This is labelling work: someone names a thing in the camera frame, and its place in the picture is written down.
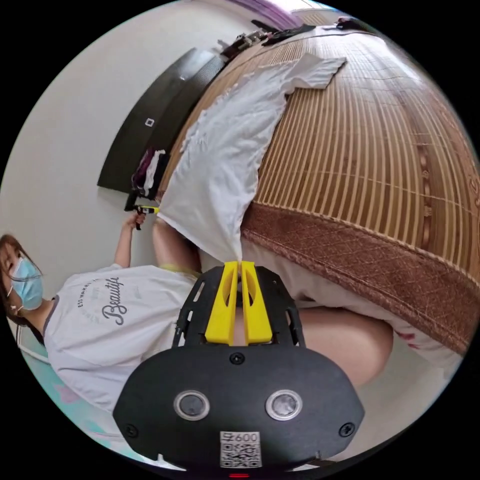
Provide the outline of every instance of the white sheet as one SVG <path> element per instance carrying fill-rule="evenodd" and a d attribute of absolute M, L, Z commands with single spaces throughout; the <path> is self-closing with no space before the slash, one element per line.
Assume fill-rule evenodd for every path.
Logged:
<path fill-rule="evenodd" d="M 345 61 L 306 53 L 243 76 L 190 127 L 158 216 L 214 258 L 240 261 L 240 226 L 285 95 L 325 89 Z"/>

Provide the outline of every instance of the qr code sticker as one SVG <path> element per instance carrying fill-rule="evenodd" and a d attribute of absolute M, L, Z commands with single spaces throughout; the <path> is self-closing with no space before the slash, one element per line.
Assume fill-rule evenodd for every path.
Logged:
<path fill-rule="evenodd" d="M 258 431 L 221 431 L 220 466 L 225 469 L 257 469 L 262 466 Z"/>

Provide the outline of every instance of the white cloth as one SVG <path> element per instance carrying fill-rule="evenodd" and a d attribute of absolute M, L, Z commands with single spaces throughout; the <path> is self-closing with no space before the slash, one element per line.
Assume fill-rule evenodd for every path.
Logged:
<path fill-rule="evenodd" d="M 79 397 L 111 412 L 134 369 L 171 347 L 195 281 L 152 265 L 72 276 L 44 327 L 52 368 Z"/>
<path fill-rule="evenodd" d="M 165 150 L 156 150 L 150 161 L 150 165 L 146 169 L 145 182 L 143 183 L 143 190 L 148 195 L 149 190 L 154 186 L 155 172 L 157 171 L 157 165 L 159 164 L 160 155 L 164 155 Z"/>
<path fill-rule="evenodd" d="M 243 76 L 190 127 L 158 216 L 214 258 L 240 261 L 240 226 L 285 95 L 326 88 L 345 61 L 307 53 Z"/>

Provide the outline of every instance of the face mask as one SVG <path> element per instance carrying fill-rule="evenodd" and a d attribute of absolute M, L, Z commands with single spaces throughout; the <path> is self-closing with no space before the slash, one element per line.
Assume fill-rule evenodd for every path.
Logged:
<path fill-rule="evenodd" d="M 12 280 L 11 289 L 7 297 L 15 290 L 21 299 L 20 309 L 35 310 L 42 304 L 44 288 L 40 272 L 35 265 L 27 258 L 21 258 L 13 272 L 12 277 L 22 280 Z"/>

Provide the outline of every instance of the brown hair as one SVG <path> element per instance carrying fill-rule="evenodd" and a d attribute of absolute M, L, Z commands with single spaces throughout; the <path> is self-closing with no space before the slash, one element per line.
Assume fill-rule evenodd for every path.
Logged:
<path fill-rule="evenodd" d="M 20 242 L 10 234 L 5 234 L 0 237 L 0 252 L 2 249 L 5 247 L 5 245 L 10 245 L 11 247 L 14 248 L 16 252 L 20 252 L 25 258 L 29 259 L 33 265 L 35 265 L 34 261 L 30 258 L 29 254 L 25 251 L 25 249 L 20 245 Z M 40 272 L 40 275 L 42 272 L 40 269 L 35 265 L 37 270 Z M 5 270 L 5 266 L 3 264 L 0 264 L 0 269 L 2 272 L 4 272 L 10 279 L 16 280 L 18 282 L 25 281 L 26 279 L 22 278 L 14 278 L 10 275 L 8 271 Z M 3 281 L 0 281 L 0 298 L 1 298 L 1 303 L 3 305 L 3 309 L 5 310 L 5 314 L 9 320 L 11 320 L 14 324 L 19 325 L 21 327 L 28 327 L 30 328 L 31 332 L 33 335 L 35 335 L 36 339 L 43 345 L 43 338 L 40 335 L 40 332 L 36 328 L 34 328 L 30 322 L 26 319 L 23 318 L 22 316 L 15 315 L 12 312 L 12 309 L 10 308 L 10 302 L 9 299 L 7 298 L 8 292 L 7 289 L 3 283 Z"/>

